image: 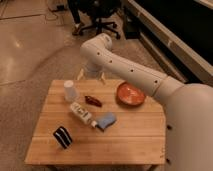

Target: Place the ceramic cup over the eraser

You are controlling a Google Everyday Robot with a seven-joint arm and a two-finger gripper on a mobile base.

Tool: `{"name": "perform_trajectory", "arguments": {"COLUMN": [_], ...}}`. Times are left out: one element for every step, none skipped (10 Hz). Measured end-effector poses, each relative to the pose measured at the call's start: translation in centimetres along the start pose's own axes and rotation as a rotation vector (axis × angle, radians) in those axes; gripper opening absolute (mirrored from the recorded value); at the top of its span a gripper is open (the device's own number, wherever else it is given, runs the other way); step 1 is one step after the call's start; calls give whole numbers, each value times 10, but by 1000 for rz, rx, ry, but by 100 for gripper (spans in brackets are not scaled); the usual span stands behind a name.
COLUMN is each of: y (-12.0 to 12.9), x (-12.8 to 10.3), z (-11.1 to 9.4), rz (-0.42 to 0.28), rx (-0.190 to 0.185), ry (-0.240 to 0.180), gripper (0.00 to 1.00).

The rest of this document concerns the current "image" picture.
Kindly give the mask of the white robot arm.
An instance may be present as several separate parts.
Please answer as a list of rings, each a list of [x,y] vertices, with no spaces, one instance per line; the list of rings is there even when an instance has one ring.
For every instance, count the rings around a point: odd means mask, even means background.
[[[99,34],[80,47],[93,65],[106,68],[162,105],[166,117],[165,171],[213,171],[213,87],[185,84],[112,52]]]

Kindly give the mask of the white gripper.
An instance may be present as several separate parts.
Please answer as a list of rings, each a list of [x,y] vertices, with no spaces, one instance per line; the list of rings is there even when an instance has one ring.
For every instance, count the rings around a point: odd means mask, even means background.
[[[78,76],[77,76],[77,80],[81,80],[84,77],[84,71],[85,71],[85,76],[89,77],[89,78],[99,78],[100,77],[100,81],[103,84],[106,84],[106,78],[105,78],[105,73],[102,73],[102,67],[88,61],[85,65],[84,70],[81,69]]]

